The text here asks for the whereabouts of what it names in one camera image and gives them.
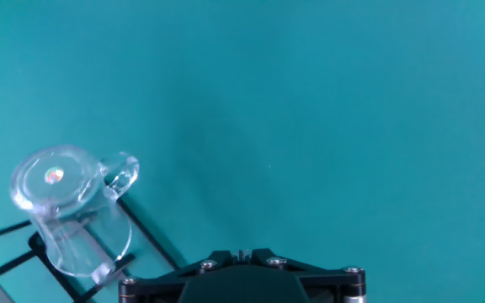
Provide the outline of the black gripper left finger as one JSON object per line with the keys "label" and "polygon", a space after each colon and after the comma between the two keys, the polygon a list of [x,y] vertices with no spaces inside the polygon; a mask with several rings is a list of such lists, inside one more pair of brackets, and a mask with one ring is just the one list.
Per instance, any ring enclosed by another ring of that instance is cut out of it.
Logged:
{"label": "black gripper left finger", "polygon": [[127,278],[119,282],[119,303],[179,303],[188,283],[203,274],[240,264],[242,250],[213,251],[207,258],[154,279]]}

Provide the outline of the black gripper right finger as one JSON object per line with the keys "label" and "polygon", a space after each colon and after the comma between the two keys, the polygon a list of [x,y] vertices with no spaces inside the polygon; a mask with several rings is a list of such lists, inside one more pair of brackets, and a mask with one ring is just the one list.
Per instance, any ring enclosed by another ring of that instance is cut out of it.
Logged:
{"label": "black gripper right finger", "polygon": [[269,249],[243,250],[242,264],[251,267],[248,289],[265,302],[367,302],[365,270],[359,266],[325,269]]}

